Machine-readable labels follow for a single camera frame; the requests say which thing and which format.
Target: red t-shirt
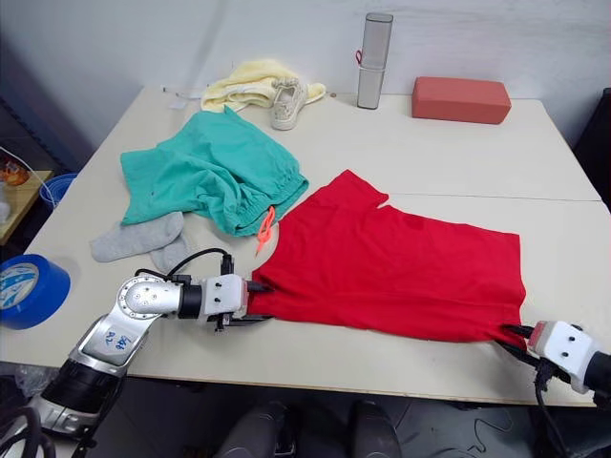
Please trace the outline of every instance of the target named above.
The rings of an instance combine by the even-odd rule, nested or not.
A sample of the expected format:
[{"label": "red t-shirt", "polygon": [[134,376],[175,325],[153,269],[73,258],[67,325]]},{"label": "red t-shirt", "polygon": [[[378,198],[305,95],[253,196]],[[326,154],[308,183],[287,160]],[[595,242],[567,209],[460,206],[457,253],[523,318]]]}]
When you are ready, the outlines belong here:
[{"label": "red t-shirt", "polygon": [[351,171],[280,222],[271,259],[253,272],[270,294],[249,313],[376,329],[418,339],[501,339],[526,292],[519,236],[410,215]]}]

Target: white table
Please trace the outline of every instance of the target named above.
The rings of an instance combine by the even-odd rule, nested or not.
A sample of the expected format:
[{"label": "white table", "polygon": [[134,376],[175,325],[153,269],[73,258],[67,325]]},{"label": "white table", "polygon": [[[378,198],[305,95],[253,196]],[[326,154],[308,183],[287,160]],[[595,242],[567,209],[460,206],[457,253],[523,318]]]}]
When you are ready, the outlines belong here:
[{"label": "white table", "polygon": [[[173,135],[198,107],[168,109],[174,99],[144,90],[80,173],[29,248],[61,265],[73,286],[61,308],[25,331],[2,329],[0,359],[61,365],[87,327],[114,304],[121,283],[148,255],[97,263],[89,240],[120,220],[129,196],[120,153]],[[297,128],[271,130],[268,112],[241,115],[283,143],[302,164],[310,194],[349,168],[407,212],[516,232],[528,291],[525,323],[579,323],[611,349],[609,214],[558,131],[535,100],[515,100],[500,126],[406,116],[409,98],[383,96],[377,111],[350,97],[304,109]],[[185,232],[199,248],[220,246],[248,276],[255,238],[231,238],[190,214]],[[218,258],[187,270],[216,275]],[[130,372],[169,379],[353,390],[439,399],[533,404],[533,370],[492,343],[418,341],[312,323],[270,321],[215,336],[189,321],[158,321]],[[591,397],[553,383],[550,405],[590,406]]]}]

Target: blue bin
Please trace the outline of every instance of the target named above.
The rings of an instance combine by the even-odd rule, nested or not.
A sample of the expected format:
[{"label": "blue bin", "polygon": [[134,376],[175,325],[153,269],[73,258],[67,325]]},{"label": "blue bin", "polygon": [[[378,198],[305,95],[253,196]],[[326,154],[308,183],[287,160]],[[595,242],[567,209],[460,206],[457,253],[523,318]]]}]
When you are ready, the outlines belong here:
[{"label": "blue bin", "polygon": [[[64,197],[66,191],[68,191],[68,188],[70,188],[70,185],[73,183],[73,180],[77,176],[78,174],[60,175],[59,177],[51,178],[45,183],[47,185],[47,188],[49,188],[49,191],[51,191],[51,196],[53,196],[55,205],[57,205],[59,201]],[[45,201],[47,206],[53,209],[53,202],[49,196],[47,188],[41,186],[40,190],[38,191],[38,194],[40,195],[40,198]]]}]

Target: wooden shelf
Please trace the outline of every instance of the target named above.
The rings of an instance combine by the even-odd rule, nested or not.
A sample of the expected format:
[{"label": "wooden shelf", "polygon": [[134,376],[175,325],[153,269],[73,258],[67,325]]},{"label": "wooden shelf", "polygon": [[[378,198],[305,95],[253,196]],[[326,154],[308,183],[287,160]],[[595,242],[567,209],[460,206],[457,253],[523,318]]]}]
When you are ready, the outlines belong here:
[{"label": "wooden shelf", "polygon": [[[37,170],[36,173],[45,181],[53,176],[51,170]],[[11,208],[9,219],[4,224],[0,224],[0,245],[4,245],[21,220],[28,214],[32,205],[38,197],[40,181],[30,173],[30,178],[19,186],[5,186],[4,194]]]}]

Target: white wall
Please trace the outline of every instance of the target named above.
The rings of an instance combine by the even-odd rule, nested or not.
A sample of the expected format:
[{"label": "white wall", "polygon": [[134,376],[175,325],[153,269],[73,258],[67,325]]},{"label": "white wall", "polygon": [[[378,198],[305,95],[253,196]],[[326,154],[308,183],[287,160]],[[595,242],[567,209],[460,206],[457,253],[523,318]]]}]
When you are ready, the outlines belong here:
[{"label": "white wall", "polygon": [[[0,7],[4,53],[86,140],[91,151],[76,152],[81,159],[146,84],[202,87],[244,60],[274,57],[331,91],[354,92],[353,53],[370,10],[395,18],[386,93],[410,94],[418,75],[501,80],[512,97],[542,99],[572,142],[609,85],[607,0],[0,0]],[[18,81],[11,87],[20,91]]]}]

